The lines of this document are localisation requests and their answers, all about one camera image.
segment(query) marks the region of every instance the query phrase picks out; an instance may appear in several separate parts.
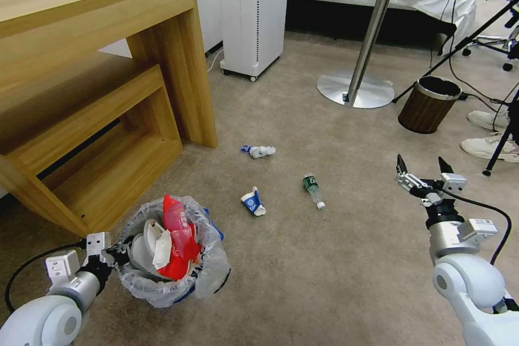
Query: wooden desk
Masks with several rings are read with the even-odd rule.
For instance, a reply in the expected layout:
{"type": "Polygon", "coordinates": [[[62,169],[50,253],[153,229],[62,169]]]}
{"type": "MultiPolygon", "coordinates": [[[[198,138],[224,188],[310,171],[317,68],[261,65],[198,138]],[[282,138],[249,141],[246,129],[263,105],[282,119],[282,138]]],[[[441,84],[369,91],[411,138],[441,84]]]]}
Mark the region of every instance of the wooden desk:
{"type": "Polygon", "coordinates": [[[179,133],[217,146],[205,66],[196,0],[0,0],[0,185],[79,235],[110,228],[179,133]],[[96,54],[122,38],[133,60],[96,54]]]}

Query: table pedestal base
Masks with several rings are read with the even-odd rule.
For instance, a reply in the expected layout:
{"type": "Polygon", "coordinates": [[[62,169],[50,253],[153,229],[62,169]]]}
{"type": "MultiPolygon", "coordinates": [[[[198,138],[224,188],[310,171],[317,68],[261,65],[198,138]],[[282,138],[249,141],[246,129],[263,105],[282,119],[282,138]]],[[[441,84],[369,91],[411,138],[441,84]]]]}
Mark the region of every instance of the table pedestal base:
{"type": "MultiPolygon", "coordinates": [[[[343,95],[348,93],[353,72],[338,70],[322,75],[317,80],[317,89],[326,98],[341,105],[348,105],[343,95]]],[[[392,82],[382,81],[370,75],[364,75],[361,87],[357,90],[354,108],[378,108],[389,104],[395,97],[392,82]]]]}

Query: white sneaker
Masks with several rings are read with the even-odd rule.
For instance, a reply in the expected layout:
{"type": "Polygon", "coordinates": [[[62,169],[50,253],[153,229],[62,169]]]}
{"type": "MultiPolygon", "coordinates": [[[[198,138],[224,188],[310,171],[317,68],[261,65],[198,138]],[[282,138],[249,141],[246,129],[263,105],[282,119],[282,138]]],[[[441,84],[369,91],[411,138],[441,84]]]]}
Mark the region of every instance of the white sneaker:
{"type": "Polygon", "coordinates": [[[484,111],[472,111],[467,115],[467,119],[470,123],[474,123],[479,127],[483,127],[487,130],[493,130],[492,122],[494,121],[494,117],[496,121],[494,123],[494,128],[496,130],[504,131],[508,126],[508,111],[503,110],[499,112],[496,116],[495,112],[484,112],[484,111]]]}
{"type": "MultiPolygon", "coordinates": [[[[502,135],[502,132],[496,132],[486,138],[465,139],[460,146],[467,153],[476,157],[491,159],[502,135]]],[[[519,162],[519,146],[514,141],[507,140],[498,159],[506,162],[519,162]]]]}

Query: tripod leg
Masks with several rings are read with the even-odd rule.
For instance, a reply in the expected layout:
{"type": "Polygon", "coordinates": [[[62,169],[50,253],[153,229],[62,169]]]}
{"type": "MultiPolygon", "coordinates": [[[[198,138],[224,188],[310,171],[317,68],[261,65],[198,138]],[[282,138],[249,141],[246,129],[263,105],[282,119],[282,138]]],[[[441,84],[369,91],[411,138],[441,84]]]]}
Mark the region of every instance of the tripod leg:
{"type": "Polygon", "coordinates": [[[490,177],[492,174],[492,168],[496,164],[497,159],[499,158],[499,154],[501,153],[501,150],[503,150],[504,144],[507,142],[508,137],[511,134],[511,126],[508,124],[507,129],[504,131],[503,136],[501,137],[501,140],[499,141],[499,144],[496,147],[496,150],[494,151],[494,154],[492,155],[492,158],[488,162],[487,167],[485,170],[483,170],[483,175],[490,177]]]}
{"type": "MultiPolygon", "coordinates": [[[[438,69],[443,63],[448,61],[454,54],[456,54],[458,51],[463,49],[465,46],[467,46],[474,38],[476,38],[479,34],[481,34],[484,30],[488,28],[493,22],[498,20],[501,16],[505,14],[505,12],[508,12],[512,9],[514,5],[519,3],[519,0],[512,0],[507,5],[505,5],[500,11],[498,11],[494,16],[492,16],[490,19],[487,20],[486,23],[484,23],[480,28],[478,28],[476,31],[474,31],[471,35],[468,37],[465,37],[459,42],[455,47],[454,50],[448,53],[446,56],[444,56],[436,65],[434,65],[429,71],[427,71],[422,77],[429,76],[432,72],[434,72],[436,69],[438,69]]],[[[409,92],[412,89],[412,86],[407,88],[405,91],[403,91],[401,94],[399,94],[397,97],[393,99],[393,103],[396,103],[402,96],[404,96],[407,92],[409,92]]]]}

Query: black cable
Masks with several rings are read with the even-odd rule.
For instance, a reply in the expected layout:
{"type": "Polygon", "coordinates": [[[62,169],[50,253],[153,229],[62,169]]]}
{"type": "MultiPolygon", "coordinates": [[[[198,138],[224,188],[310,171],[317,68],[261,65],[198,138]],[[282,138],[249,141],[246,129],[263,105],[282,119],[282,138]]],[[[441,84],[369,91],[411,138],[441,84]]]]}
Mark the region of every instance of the black cable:
{"type": "Polygon", "coordinates": [[[488,109],[492,110],[493,112],[497,112],[495,108],[493,108],[492,106],[490,106],[485,100],[483,100],[482,98],[480,98],[478,95],[474,95],[474,94],[467,94],[467,96],[472,96],[472,97],[475,97],[477,98],[480,102],[482,102],[484,105],[486,105],[488,107],[488,109]]]}
{"type": "Polygon", "coordinates": [[[490,209],[492,211],[496,211],[497,213],[503,215],[504,218],[507,220],[507,230],[505,231],[505,233],[503,235],[503,239],[501,239],[501,242],[497,246],[496,251],[494,251],[494,254],[492,255],[492,259],[490,260],[490,264],[494,265],[494,263],[496,262],[497,256],[503,249],[504,244],[507,242],[508,236],[510,235],[510,232],[512,231],[512,219],[510,219],[510,216],[508,216],[504,211],[500,210],[499,208],[494,207],[493,205],[488,205],[488,204],[480,203],[480,202],[477,202],[474,200],[470,200],[470,199],[455,195],[452,192],[449,192],[448,190],[445,190],[442,188],[440,188],[440,191],[446,193],[447,195],[449,195],[457,200],[461,200],[461,201],[469,203],[469,204],[478,205],[479,207],[483,207],[483,208],[490,209]]]}
{"type": "MultiPolygon", "coordinates": [[[[443,14],[445,13],[445,10],[447,9],[447,7],[449,5],[449,2],[450,2],[450,0],[447,0],[447,2],[445,3],[445,7],[443,7],[443,11],[442,11],[442,14],[440,16],[440,22],[443,21],[443,14]]],[[[433,57],[433,50],[432,49],[433,49],[433,44],[434,44],[434,36],[432,38],[433,39],[432,39],[431,45],[429,47],[429,69],[433,67],[432,66],[433,65],[433,61],[432,61],[433,60],[432,59],[432,57],[433,57]]]]}
{"type": "Polygon", "coordinates": [[[508,103],[506,102],[507,101],[507,98],[510,97],[510,95],[512,94],[512,92],[519,86],[519,81],[517,82],[517,84],[515,84],[515,86],[510,90],[510,92],[508,92],[507,96],[503,99],[503,101],[501,102],[501,104],[499,105],[499,108],[497,109],[496,111],[496,115],[494,115],[494,119],[492,120],[492,131],[493,132],[496,132],[496,127],[495,127],[495,124],[496,124],[496,118],[497,118],[497,115],[499,114],[499,110],[501,110],[501,107],[503,107],[503,105],[508,105],[508,103]]]}
{"type": "MultiPolygon", "coordinates": [[[[450,24],[454,24],[454,11],[456,9],[456,1],[457,0],[454,0],[454,4],[453,4],[453,11],[452,11],[452,14],[450,16],[450,24]]],[[[454,35],[455,35],[455,32],[453,32],[453,36],[452,36],[452,41],[450,42],[450,52],[452,52],[453,50],[453,47],[454,47],[454,35]]],[[[495,99],[492,99],[491,97],[485,95],[482,91],[478,90],[478,88],[476,88],[475,86],[469,84],[467,81],[461,79],[458,77],[458,75],[454,72],[454,69],[453,69],[453,64],[452,64],[452,61],[451,61],[452,57],[449,57],[449,68],[450,68],[450,72],[453,74],[454,78],[456,80],[458,80],[459,82],[465,84],[466,86],[468,86],[469,88],[475,90],[477,93],[479,93],[481,96],[483,96],[484,98],[490,100],[491,102],[495,99]]]]}
{"type": "Polygon", "coordinates": [[[71,249],[71,248],[85,248],[85,243],[86,243],[86,240],[82,239],[81,241],[76,242],[76,243],[70,243],[67,245],[58,246],[51,250],[47,250],[46,252],[38,254],[37,256],[26,261],[18,269],[16,269],[15,272],[12,274],[11,278],[9,279],[9,281],[7,282],[7,285],[5,286],[5,292],[4,292],[4,301],[5,301],[5,305],[7,306],[7,309],[9,309],[9,312],[13,313],[15,311],[15,308],[12,306],[12,303],[11,303],[11,288],[12,288],[12,284],[15,281],[16,277],[18,277],[18,275],[22,272],[22,270],[24,270],[27,266],[29,266],[34,261],[36,261],[42,257],[45,257],[49,254],[55,253],[57,251],[62,251],[62,250],[71,249]]]}

